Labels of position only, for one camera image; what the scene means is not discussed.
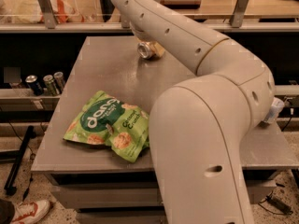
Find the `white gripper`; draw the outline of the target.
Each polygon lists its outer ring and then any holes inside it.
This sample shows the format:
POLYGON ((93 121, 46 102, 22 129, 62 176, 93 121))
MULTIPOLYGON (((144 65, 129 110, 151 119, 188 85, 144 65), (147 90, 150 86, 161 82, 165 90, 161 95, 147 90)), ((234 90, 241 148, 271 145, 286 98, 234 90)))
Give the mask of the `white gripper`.
MULTIPOLYGON (((148 42, 150 40, 148 34, 141 30, 138 26, 136 26, 132 21, 130 22, 130 28, 134 36, 140 41, 148 42)), ((162 58, 164 56, 165 49, 158 42, 152 41, 150 45, 155 56, 157 56, 158 58, 162 58)))

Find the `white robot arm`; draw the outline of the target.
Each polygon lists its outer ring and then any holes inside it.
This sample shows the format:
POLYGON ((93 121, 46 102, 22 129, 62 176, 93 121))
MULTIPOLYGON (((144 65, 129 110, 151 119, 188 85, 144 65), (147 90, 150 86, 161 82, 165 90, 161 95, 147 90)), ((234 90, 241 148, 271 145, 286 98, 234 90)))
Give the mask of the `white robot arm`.
POLYGON ((157 0, 111 0, 139 37, 149 35, 193 72, 149 117, 154 170, 169 224, 254 224, 239 146, 267 115, 269 68, 230 37, 157 0))

